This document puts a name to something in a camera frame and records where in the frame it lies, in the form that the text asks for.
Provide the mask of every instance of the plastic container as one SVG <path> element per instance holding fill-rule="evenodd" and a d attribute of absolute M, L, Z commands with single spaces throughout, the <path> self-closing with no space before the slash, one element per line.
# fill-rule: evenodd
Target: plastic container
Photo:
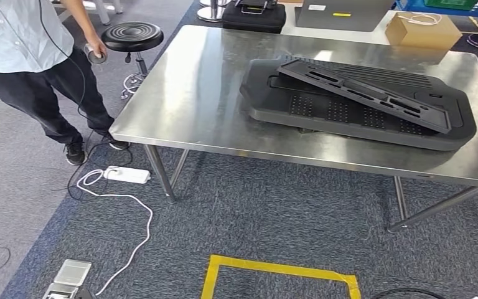
<path fill-rule="evenodd" d="M 424 0 L 424 5 L 469 11 L 477 2 L 478 0 Z"/>

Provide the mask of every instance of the silver device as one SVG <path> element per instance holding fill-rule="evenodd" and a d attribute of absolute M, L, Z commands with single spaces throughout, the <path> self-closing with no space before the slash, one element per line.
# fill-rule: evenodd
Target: silver device
<path fill-rule="evenodd" d="M 82 287 L 91 266 L 90 262 L 65 260 L 43 299 L 96 299 L 94 294 Z"/>
<path fill-rule="evenodd" d="M 296 27 L 373 31 L 395 0 L 305 0 Z"/>
<path fill-rule="evenodd" d="M 92 64 L 102 64 L 107 60 L 107 56 L 105 54 L 102 54 L 101 57 L 96 57 L 96 54 L 94 54 L 94 50 L 92 49 L 92 46 L 90 44 L 85 44 L 85 46 L 83 47 L 83 51 L 87 55 L 87 59 Z"/>

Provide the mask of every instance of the laptop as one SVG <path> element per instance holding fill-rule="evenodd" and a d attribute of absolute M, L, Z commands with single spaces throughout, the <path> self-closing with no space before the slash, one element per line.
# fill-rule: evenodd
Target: laptop
<path fill-rule="evenodd" d="M 395 0 L 305 0 L 296 27 L 374 31 Z"/>

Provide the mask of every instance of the black pants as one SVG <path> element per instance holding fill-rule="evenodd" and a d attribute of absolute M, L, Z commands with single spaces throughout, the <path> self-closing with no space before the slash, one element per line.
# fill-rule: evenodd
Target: black pants
<path fill-rule="evenodd" d="M 80 109 L 87 115 L 89 128 L 107 135 L 113 118 L 109 116 L 103 98 L 96 87 L 96 77 L 85 53 L 74 48 L 70 58 L 85 75 L 85 96 Z M 61 94 L 79 103 L 83 94 L 83 77 L 69 59 L 41 73 L 0 73 L 0 99 L 30 115 L 43 126 L 45 134 L 59 143 L 82 142 L 83 138 L 61 115 L 55 88 Z"/>

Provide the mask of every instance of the black cable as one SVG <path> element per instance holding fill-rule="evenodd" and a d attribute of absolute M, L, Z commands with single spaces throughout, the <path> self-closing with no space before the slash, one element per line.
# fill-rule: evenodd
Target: black cable
<path fill-rule="evenodd" d="M 80 66 L 72 59 L 70 58 L 69 55 L 67 55 L 67 53 L 65 53 L 55 42 L 54 40 L 52 39 L 52 36 L 50 36 L 47 28 L 45 27 L 45 23 L 43 22 L 43 7 L 41 5 L 41 0 L 37 0 L 37 3 L 39 4 L 39 21 L 41 22 L 41 26 L 43 27 L 43 30 L 45 31 L 45 33 L 47 34 L 47 36 L 49 37 L 50 41 L 53 43 L 53 45 L 61 52 L 63 53 L 64 56 L 67 57 L 68 60 L 70 60 L 72 62 L 72 64 L 74 64 L 74 66 L 76 66 L 76 68 L 78 69 L 78 71 L 80 72 L 80 74 L 82 75 L 82 78 L 83 78 L 83 92 L 82 92 L 82 97 L 80 99 L 80 101 L 78 102 L 78 114 L 83 116 L 84 118 L 86 118 L 87 120 L 90 120 L 86 115 L 82 114 L 81 111 L 80 111 L 80 108 L 82 107 L 82 102 L 83 102 L 83 99 L 85 98 L 85 91 L 86 91 L 86 87 L 85 87 L 85 84 L 87 82 L 86 78 L 85 78 L 85 74 L 83 73 L 82 69 L 80 68 Z M 89 158 L 91 156 L 91 153 L 92 151 L 99 145 L 104 145 L 104 144 L 107 144 L 108 142 L 101 142 L 101 143 L 98 143 L 97 145 L 93 146 L 89 151 L 87 151 L 87 147 L 88 147 L 88 142 L 89 142 L 89 139 L 92 135 L 92 131 L 91 133 L 89 134 L 88 138 L 87 138 L 87 141 L 85 142 L 85 152 L 87 153 L 87 158 Z M 127 152 L 129 152 L 129 162 L 125 163 L 124 165 L 122 166 L 119 166 L 119 167 L 124 167 L 124 166 L 127 166 L 129 164 L 131 164 L 133 162 L 133 153 L 131 152 L 131 150 L 129 148 L 126 148 L 124 149 L 126 150 Z M 99 166 L 98 164 L 96 164 L 92 159 L 89 159 L 89 161 L 91 161 L 94 165 L 96 166 Z M 72 199 L 76 199 L 76 200 L 81 200 L 82 198 L 82 195 L 83 195 L 83 192 L 80 190 L 80 197 L 77 198 L 77 197 L 74 197 L 74 195 L 72 194 L 72 192 L 70 191 L 71 188 L 75 188 L 75 189 L 78 189 L 77 187 L 75 186 L 71 186 L 70 183 L 72 182 L 72 179 L 74 178 L 74 176 L 78 173 L 78 171 L 82 168 L 83 165 L 85 165 L 86 163 L 83 163 L 81 164 L 78 168 L 76 168 L 76 170 L 74 171 L 74 173 L 72 173 L 72 175 L 70 176 L 70 178 L 68 179 L 67 181 L 67 187 L 64 188 L 64 189 L 51 189 L 51 191 L 62 191 L 62 190 L 67 190 L 68 192 L 68 195 L 70 195 L 70 197 L 72 197 Z"/>
<path fill-rule="evenodd" d="M 6 257 L 6 261 L 4 261 L 4 264 L 0 266 L 0 269 L 2 269 L 10 261 L 10 258 L 12 257 L 12 252 L 10 251 L 10 248 L 8 247 L 0 247 L 0 248 L 6 250 L 6 252 L 8 253 L 8 256 Z"/>
<path fill-rule="evenodd" d="M 430 291 L 421 290 L 419 288 L 396 288 L 394 290 L 385 291 L 385 292 L 382 292 L 378 295 L 375 295 L 375 296 L 371 297 L 371 299 L 379 299 L 379 298 L 383 298 L 383 297 L 386 297 L 386 296 L 389 296 L 389 295 L 395 294 L 395 293 L 420 293 L 420 294 L 425 294 L 425 295 L 428 295 L 428 296 L 432 296 L 432 297 L 437 298 L 437 299 L 446 299 L 446 298 L 442 297 L 441 295 L 435 294 L 435 293 L 430 292 Z"/>
<path fill-rule="evenodd" d="M 82 97 L 80 99 L 80 101 L 78 102 L 78 114 L 85 117 L 87 120 L 90 120 L 86 115 L 82 114 L 81 111 L 80 111 L 80 108 L 82 107 L 82 102 L 83 102 L 83 99 L 85 98 L 85 84 L 86 84 L 86 79 L 85 79 L 85 74 L 83 73 L 82 69 L 80 68 L 80 66 L 72 59 L 70 58 L 69 55 L 67 55 L 67 53 L 65 53 L 55 42 L 54 40 L 52 39 L 52 36 L 50 36 L 47 28 L 45 27 L 45 23 L 43 22 L 43 7 L 41 5 L 41 0 L 37 0 L 37 3 L 39 3 L 39 21 L 41 21 L 41 26 L 43 27 L 43 30 L 45 31 L 45 33 L 47 34 L 47 36 L 49 37 L 50 41 L 53 43 L 53 45 L 61 52 L 63 53 L 64 56 L 66 56 L 75 66 L 76 68 L 80 71 L 80 74 L 82 75 L 82 78 L 83 78 L 83 92 L 82 92 Z"/>

